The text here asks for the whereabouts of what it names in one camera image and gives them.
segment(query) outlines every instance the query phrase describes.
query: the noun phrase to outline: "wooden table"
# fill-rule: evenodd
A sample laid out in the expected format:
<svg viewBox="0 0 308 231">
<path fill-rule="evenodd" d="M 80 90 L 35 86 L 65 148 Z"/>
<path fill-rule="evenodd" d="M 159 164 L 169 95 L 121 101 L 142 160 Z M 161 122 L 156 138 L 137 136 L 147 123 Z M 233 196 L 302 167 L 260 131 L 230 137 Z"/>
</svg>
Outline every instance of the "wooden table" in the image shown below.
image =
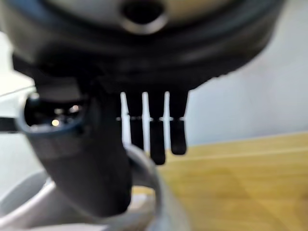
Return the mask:
<svg viewBox="0 0 308 231">
<path fill-rule="evenodd" d="M 308 231 L 308 134 L 193 147 L 160 168 L 194 231 Z"/>
</svg>

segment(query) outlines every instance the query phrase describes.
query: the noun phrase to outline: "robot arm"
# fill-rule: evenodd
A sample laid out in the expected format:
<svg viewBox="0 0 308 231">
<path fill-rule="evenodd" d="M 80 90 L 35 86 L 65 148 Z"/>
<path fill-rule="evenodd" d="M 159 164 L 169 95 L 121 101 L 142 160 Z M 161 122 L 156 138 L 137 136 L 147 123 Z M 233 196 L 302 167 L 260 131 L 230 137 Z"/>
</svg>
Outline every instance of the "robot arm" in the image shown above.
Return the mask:
<svg viewBox="0 0 308 231">
<path fill-rule="evenodd" d="M 18 128 L 68 200 L 97 217 L 123 213 L 131 173 L 121 141 L 125 92 L 133 144 L 143 148 L 149 96 L 151 157 L 186 153 L 188 92 L 242 67 L 268 44 L 284 0 L 2 0 L 14 69 L 34 79 Z"/>
</svg>

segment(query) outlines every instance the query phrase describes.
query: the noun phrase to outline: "wooden surface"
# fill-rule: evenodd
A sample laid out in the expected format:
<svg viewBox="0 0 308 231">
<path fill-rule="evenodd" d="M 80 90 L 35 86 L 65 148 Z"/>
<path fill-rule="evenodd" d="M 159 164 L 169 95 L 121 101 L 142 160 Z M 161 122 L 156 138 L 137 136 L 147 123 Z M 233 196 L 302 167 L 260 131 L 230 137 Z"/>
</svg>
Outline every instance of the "wooden surface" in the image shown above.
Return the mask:
<svg viewBox="0 0 308 231">
<path fill-rule="evenodd" d="M 194 231 L 308 231 L 308 134 L 194 147 L 160 171 Z"/>
</svg>

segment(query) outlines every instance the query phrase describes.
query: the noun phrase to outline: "white background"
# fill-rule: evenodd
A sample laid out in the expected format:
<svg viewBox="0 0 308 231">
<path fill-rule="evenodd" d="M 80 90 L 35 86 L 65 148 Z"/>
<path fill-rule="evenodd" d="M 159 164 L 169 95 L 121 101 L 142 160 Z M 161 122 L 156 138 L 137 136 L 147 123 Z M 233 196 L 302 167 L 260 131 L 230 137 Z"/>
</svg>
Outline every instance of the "white background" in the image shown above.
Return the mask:
<svg viewBox="0 0 308 231">
<path fill-rule="evenodd" d="M 186 116 L 190 146 L 308 130 L 307 12 L 307 0 L 289 1 L 273 42 L 260 56 L 191 93 Z M 32 85 L 11 70 L 10 52 L 7 39 L 0 35 L 1 95 Z M 24 93 L 2 96 L 0 116 L 16 115 L 16 100 Z M 124 140 L 129 141 L 127 132 Z M 169 147 L 168 129 L 166 144 Z M 22 135 L 0 135 L 0 195 L 37 169 Z"/>
</svg>

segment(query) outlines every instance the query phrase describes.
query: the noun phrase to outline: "black plastic housing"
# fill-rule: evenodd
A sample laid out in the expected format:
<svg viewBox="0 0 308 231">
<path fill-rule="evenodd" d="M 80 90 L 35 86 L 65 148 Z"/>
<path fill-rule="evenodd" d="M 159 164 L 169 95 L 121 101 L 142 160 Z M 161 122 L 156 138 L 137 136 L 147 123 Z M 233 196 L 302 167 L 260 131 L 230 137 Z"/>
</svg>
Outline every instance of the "black plastic housing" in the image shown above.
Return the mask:
<svg viewBox="0 0 308 231">
<path fill-rule="evenodd" d="M 284 0 L 241 0 L 198 23 L 150 36 L 98 28 L 40 0 L 2 0 L 3 31 L 27 63 L 91 63 L 108 92 L 192 90 L 268 44 Z"/>
</svg>

